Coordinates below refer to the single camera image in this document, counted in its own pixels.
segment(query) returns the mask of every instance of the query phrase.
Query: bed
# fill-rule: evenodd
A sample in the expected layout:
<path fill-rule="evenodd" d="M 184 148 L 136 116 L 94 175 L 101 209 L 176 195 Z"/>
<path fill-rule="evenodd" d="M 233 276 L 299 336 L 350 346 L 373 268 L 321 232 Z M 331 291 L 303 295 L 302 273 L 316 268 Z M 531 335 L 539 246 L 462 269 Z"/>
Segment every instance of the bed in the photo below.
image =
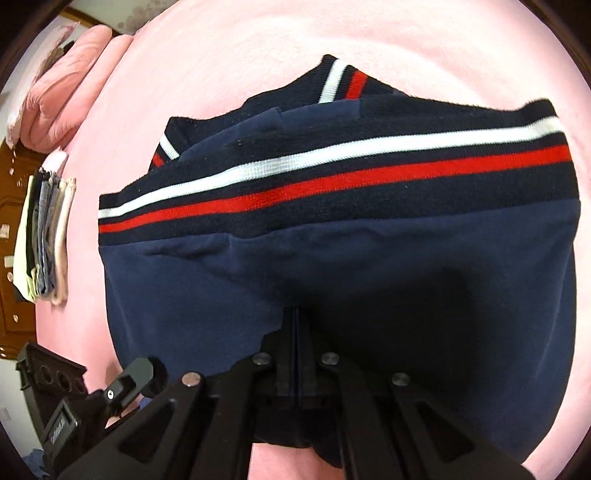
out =
<path fill-rule="evenodd" d="M 591 425 L 591 90 L 561 42 L 517 0 L 175 3 L 136 33 L 67 146 L 64 176 L 77 178 L 67 232 L 69 299 L 59 307 L 37 303 L 38 342 L 87 366 L 90 391 L 118 375 L 98 254 L 99 195 L 146 173 L 169 117 L 235 109 L 308 71 L 324 53 L 414 96 L 503 109 L 549 98 L 556 107 L 582 201 L 577 339 L 558 417 L 525 466 L 539 480 L 557 478 Z M 576 60 L 580 67 L 585 58 Z M 308 451 L 253 452 L 251 478 L 339 475 Z"/>

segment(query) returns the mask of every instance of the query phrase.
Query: metal rivet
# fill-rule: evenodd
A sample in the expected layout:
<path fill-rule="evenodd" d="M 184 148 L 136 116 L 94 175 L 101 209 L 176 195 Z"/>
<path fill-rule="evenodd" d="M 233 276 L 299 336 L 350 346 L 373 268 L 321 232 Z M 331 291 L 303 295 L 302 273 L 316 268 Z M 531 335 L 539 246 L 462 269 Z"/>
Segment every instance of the metal rivet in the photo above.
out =
<path fill-rule="evenodd" d="M 406 387 L 410 383 L 410 377 L 402 372 L 392 375 L 392 383 L 397 387 Z"/>
<path fill-rule="evenodd" d="M 255 353 L 252 356 L 252 361 L 255 363 L 255 365 L 268 365 L 269 363 L 271 363 L 271 356 L 268 353 L 265 352 L 259 352 L 259 353 Z"/>
<path fill-rule="evenodd" d="M 320 358 L 325 365 L 336 365 L 339 363 L 339 356 L 334 352 L 326 352 Z"/>
<path fill-rule="evenodd" d="M 181 381 L 185 387 L 196 387 L 201 383 L 201 375 L 197 372 L 189 372 L 183 375 Z"/>

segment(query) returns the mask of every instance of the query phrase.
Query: navy blue fabric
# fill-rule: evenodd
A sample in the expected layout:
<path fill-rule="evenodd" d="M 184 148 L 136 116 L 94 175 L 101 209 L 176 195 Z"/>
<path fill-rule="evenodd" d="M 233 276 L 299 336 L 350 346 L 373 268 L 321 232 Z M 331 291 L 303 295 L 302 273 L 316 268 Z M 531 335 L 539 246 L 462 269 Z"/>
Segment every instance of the navy blue fabric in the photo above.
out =
<path fill-rule="evenodd" d="M 282 112 L 278 107 L 271 108 L 201 140 L 182 153 L 178 161 L 193 160 L 196 157 L 207 155 L 217 148 L 250 135 L 313 127 L 334 121 L 357 120 L 359 119 L 359 108 L 359 100 L 315 103 L 287 112 Z"/>
<path fill-rule="evenodd" d="M 175 183 L 183 183 L 212 176 L 243 163 L 282 155 L 293 155 L 317 148 L 329 147 L 340 142 L 351 142 L 391 135 L 522 127 L 556 115 L 556 111 L 549 100 L 537 100 L 514 111 L 455 105 L 452 103 L 389 94 L 371 95 L 361 98 L 358 101 L 360 107 L 360 120 L 358 121 L 328 122 L 327 125 L 316 125 L 312 128 L 293 129 L 291 131 L 271 131 L 251 135 L 250 137 L 241 138 L 237 142 L 220 148 L 215 152 L 215 158 L 210 161 L 169 162 L 126 186 L 126 188 L 118 193 L 101 195 L 99 208 L 116 207 L 122 203 L 134 200 L 146 192 L 151 192 Z M 194 127 L 193 131 L 200 132 L 201 130 Z M 460 157 L 518 153 L 560 144 L 566 145 L 566 137 L 564 137 L 563 133 L 557 132 L 533 142 L 470 145 L 457 148 L 372 155 L 364 158 L 363 164 L 368 167 L 379 167 L 385 165 L 384 160 L 395 161 L 396 164 L 422 163 Z M 358 163 L 359 159 L 354 158 L 351 162 Z M 339 173 L 337 169 L 337 165 L 329 164 L 305 169 L 305 171 L 302 171 L 302 174 L 312 171 L 314 176 L 318 176 L 318 170 L 324 170 L 325 173 L 334 174 Z M 298 172 L 294 172 L 293 174 L 295 176 L 300 175 Z"/>
<path fill-rule="evenodd" d="M 255 95 L 247 99 L 240 108 L 223 115 L 209 119 L 171 117 L 168 120 L 164 133 L 174 149 L 179 154 L 182 154 L 194 144 L 230 128 L 232 125 L 263 113 L 270 108 L 279 107 L 282 111 L 288 111 L 317 103 L 335 60 L 336 57 L 332 55 L 324 55 L 318 66 L 288 85 Z M 353 75 L 357 71 L 351 65 L 345 68 L 335 94 L 335 100 L 343 100 L 345 98 Z M 361 91 L 361 97 L 379 94 L 389 94 L 399 97 L 406 96 L 404 92 L 372 77 L 368 77 Z M 170 162 L 166 152 L 160 145 L 156 149 L 156 155 L 160 156 L 161 161 L 165 163 Z M 152 162 L 150 164 L 150 170 L 158 166 Z"/>
<path fill-rule="evenodd" d="M 404 371 L 517 460 L 550 429 L 574 347 L 576 199 L 101 245 L 123 367 L 228 369 L 302 306 L 335 350 Z"/>

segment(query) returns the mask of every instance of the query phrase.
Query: black metal mount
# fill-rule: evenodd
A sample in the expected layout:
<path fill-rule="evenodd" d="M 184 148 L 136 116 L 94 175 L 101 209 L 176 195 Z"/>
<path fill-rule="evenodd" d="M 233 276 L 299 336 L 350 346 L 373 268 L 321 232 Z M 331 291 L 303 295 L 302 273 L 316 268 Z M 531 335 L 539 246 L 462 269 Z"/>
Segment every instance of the black metal mount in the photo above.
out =
<path fill-rule="evenodd" d="M 246 480 L 253 442 L 313 447 L 347 480 L 534 479 L 405 373 L 366 372 L 331 351 L 297 308 L 259 353 L 164 391 L 152 358 L 92 394 L 84 367 L 35 344 L 17 369 L 59 480 Z M 106 429 L 140 392 L 154 399 Z"/>

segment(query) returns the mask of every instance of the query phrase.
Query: stack of folded clothes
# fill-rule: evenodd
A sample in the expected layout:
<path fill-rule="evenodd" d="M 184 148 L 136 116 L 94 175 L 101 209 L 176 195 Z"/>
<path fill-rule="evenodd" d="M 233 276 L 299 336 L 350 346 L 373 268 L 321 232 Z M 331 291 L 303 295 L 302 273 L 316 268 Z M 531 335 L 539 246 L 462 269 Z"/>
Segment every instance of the stack of folded clothes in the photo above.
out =
<path fill-rule="evenodd" d="M 326 55 L 171 118 L 149 172 L 100 198 L 115 350 L 217 374 L 300 306 L 337 353 L 408 373 L 524 460 L 569 377 L 579 210 L 548 100 L 413 98 Z"/>
<path fill-rule="evenodd" d="M 29 177 L 14 252 L 13 283 L 25 300 L 67 299 L 66 231 L 76 179 L 60 177 L 67 159 L 63 150 L 51 153 Z"/>

